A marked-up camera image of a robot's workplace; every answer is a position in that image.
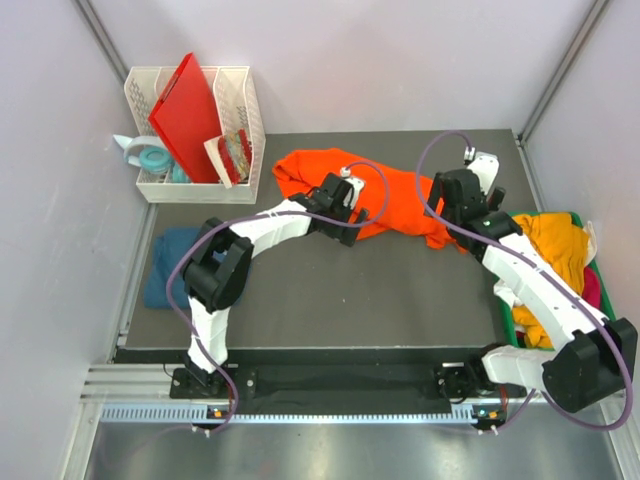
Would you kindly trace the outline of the orange t shirt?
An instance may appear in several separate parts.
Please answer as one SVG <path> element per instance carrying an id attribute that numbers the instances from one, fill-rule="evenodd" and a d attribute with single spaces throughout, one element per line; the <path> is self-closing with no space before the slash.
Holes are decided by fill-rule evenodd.
<path id="1" fill-rule="evenodd" d="M 415 175 L 378 162 L 365 166 L 365 159 L 338 148 L 325 150 L 295 150 L 278 160 L 272 173 L 285 197 L 306 193 L 321 185 L 326 175 L 341 173 L 345 167 L 365 182 L 356 209 L 369 211 L 371 217 L 381 217 L 363 227 L 357 238 L 364 240 L 396 231 L 422 237 L 432 249 L 443 249 L 455 243 L 446 227 L 425 214 L 415 186 Z"/>

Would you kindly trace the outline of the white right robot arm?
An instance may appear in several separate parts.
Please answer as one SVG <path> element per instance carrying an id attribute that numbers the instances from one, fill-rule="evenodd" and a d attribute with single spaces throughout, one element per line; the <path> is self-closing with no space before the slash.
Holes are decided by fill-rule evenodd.
<path id="1" fill-rule="evenodd" d="M 466 372 L 469 388 L 481 396 L 504 383 L 535 389 L 568 413 L 631 392 L 636 328 L 609 320 L 574 292 L 500 210 L 503 196 L 501 188 L 486 195 L 475 172 L 457 169 L 435 176 L 425 208 L 515 293 L 552 343 L 549 350 L 487 347 Z"/>

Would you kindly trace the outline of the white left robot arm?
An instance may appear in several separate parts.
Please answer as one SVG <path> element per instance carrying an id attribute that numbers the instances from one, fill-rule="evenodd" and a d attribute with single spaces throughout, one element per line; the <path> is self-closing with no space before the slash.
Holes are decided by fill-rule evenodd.
<path id="1" fill-rule="evenodd" d="M 256 219 L 215 232 L 181 269 L 191 311 L 191 336 L 185 367 L 205 396 L 226 387 L 226 331 L 231 306 L 244 291 L 254 257 L 289 239 L 320 232 L 346 246 L 359 229 L 347 227 L 365 182 L 345 170 L 327 174 L 319 187 L 297 193 Z"/>

